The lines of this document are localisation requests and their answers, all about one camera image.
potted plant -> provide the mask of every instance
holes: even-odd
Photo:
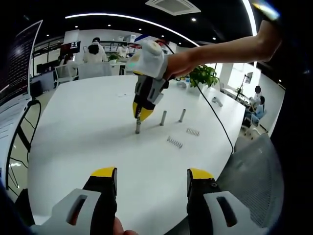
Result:
[[[205,85],[208,87],[214,86],[219,78],[216,77],[216,72],[214,68],[208,67],[207,65],[200,65],[194,68],[189,74],[190,77],[190,87],[188,91],[200,95],[200,91],[197,88],[197,85],[202,90]]]
[[[120,58],[120,56],[116,53],[112,53],[110,56],[109,56],[109,62],[112,63],[112,64],[115,64],[116,61]]]

white table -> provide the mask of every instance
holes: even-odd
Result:
[[[231,153],[227,137],[203,97],[170,83],[163,100],[135,134],[132,102],[137,77],[107,76],[62,84],[48,103],[29,157],[28,193],[37,224],[92,172],[117,167],[117,213],[125,229],[164,234],[187,216],[187,169],[218,178]],[[212,103],[233,143],[244,106],[211,88]],[[182,123],[181,112],[186,109]],[[159,125],[164,110],[167,116]],[[187,128],[200,131],[196,137]],[[181,149],[168,136],[183,143]]]
[[[232,89],[222,88],[222,91],[224,93],[226,93],[226,94],[230,94],[234,99],[237,97],[237,93],[235,91],[233,91]],[[245,96],[240,94],[238,96],[238,99],[245,106],[249,106],[250,105],[250,100],[247,97],[245,97]]]

hand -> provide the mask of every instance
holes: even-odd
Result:
[[[124,231],[121,221],[116,217],[113,224],[113,235],[138,235],[132,230]]]
[[[195,65],[191,63],[189,54],[187,52],[170,55],[168,57],[168,65],[164,78],[169,79],[171,76],[178,77],[186,75],[194,68]]]

metal peg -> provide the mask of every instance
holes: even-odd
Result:
[[[183,109],[183,110],[182,110],[182,114],[181,114],[180,119],[179,119],[179,122],[182,122],[182,119],[184,118],[185,113],[186,113],[186,110]]]
[[[140,125],[141,125],[141,121],[140,121],[140,113],[137,116],[137,122],[136,122],[136,134],[140,134]]]
[[[163,116],[162,116],[162,120],[161,120],[160,126],[164,126],[164,121],[165,121],[165,118],[166,118],[166,113],[167,113],[167,111],[163,111]]]

white coat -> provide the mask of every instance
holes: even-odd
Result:
[[[99,52],[97,54],[91,54],[89,53],[89,50],[87,50],[84,54],[83,61],[85,63],[101,63],[108,61],[107,55],[103,49],[103,46],[101,46],[98,42],[93,42],[91,45],[98,45],[99,46]]]

